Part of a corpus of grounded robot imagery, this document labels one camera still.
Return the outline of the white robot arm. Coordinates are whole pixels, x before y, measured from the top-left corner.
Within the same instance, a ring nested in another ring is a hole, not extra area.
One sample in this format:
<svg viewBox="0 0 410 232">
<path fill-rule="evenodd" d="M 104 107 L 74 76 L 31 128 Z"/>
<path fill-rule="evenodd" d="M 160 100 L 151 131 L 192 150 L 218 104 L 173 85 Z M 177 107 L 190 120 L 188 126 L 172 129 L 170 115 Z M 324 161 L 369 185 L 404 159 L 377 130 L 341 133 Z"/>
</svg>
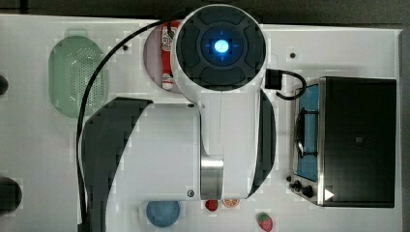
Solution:
<svg viewBox="0 0 410 232">
<path fill-rule="evenodd" d="M 145 203 L 246 199 L 269 175 L 276 122 L 257 21 L 233 6 L 199 8 L 177 27 L 170 59 L 183 102 L 117 97 L 87 120 L 80 232 L 142 232 Z"/>
</svg>

